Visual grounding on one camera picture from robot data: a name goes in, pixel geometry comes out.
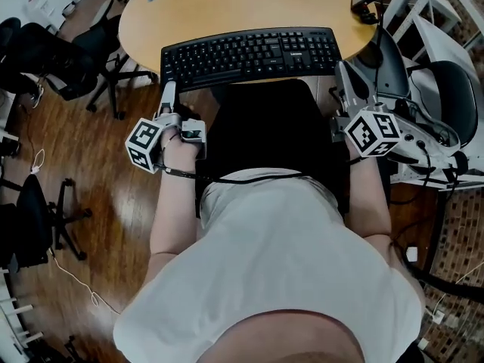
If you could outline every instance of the wooden floor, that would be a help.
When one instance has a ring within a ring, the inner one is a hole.
[[[95,12],[87,4],[85,7]],[[87,23],[89,16],[84,13],[82,20]],[[66,28],[70,31],[75,26],[70,22]],[[38,177],[47,201],[56,201],[63,179],[72,178],[76,187],[73,194],[67,192],[67,211],[90,207],[94,213],[91,219],[70,228],[88,259],[78,262],[69,250],[61,250],[57,252],[58,260],[117,311],[123,310],[143,281],[160,185],[158,175],[150,175],[129,162],[124,148],[138,119],[157,109],[160,90],[157,85],[145,85],[144,80],[132,83],[118,92],[119,107],[128,112],[124,121],[112,117],[106,95],[93,114],[84,109],[86,98],[67,103],[48,87],[29,121],[35,150],[43,147],[46,153]],[[209,124],[212,122],[216,103],[209,91],[192,92],[184,101],[194,106]],[[6,160],[5,178],[21,184],[29,174],[33,152],[26,136],[26,117],[19,107],[14,113],[11,128],[20,135],[23,149],[17,158]],[[405,200],[415,191],[414,187],[399,185],[393,197]],[[17,195],[2,188],[0,198],[2,202],[15,201]],[[431,213],[435,205],[436,192],[427,191],[409,206],[393,206],[394,232]],[[432,222],[402,238],[419,246],[420,265],[425,260],[431,228]],[[31,332],[44,332],[45,339],[61,351],[72,334],[83,357],[96,358],[101,363],[124,361],[112,341],[116,316],[103,304],[94,307],[88,291],[54,262],[22,270],[11,276],[11,283],[19,304],[35,307],[23,317]]]

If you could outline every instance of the white cube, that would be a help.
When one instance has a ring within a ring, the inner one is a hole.
[[[361,110],[345,133],[361,157],[385,156],[402,140],[393,114],[369,110]]]
[[[161,126],[156,122],[142,118],[125,143],[131,162],[149,173],[155,173],[158,170],[154,164],[161,153],[161,132]]]

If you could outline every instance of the power outlet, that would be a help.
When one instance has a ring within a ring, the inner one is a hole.
[[[442,311],[437,311],[436,314],[432,317],[432,321],[436,324],[442,323],[444,319],[445,313]]]

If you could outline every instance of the fisheye view of person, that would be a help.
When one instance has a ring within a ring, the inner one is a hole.
[[[167,129],[163,162],[269,178],[163,172],[147,275],[116,347],[131,363],[397,361],[418,337],[424,292],[389,237],[377,160],[345,165],[358,151],[331,144],[303,81],[230,85],[222,97],[206,160]]]

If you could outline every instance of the white t-shirt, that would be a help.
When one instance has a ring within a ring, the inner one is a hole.
[[[248,169],[230,178],[291,173]],[[367,363],[398,360],[419,334],[416,290],[350,231],[310,178],[210,185],[203,237],[121,314],[114,341],[131,363],[195,363],[227,329],[264,312],[321,313],[350,329]]]

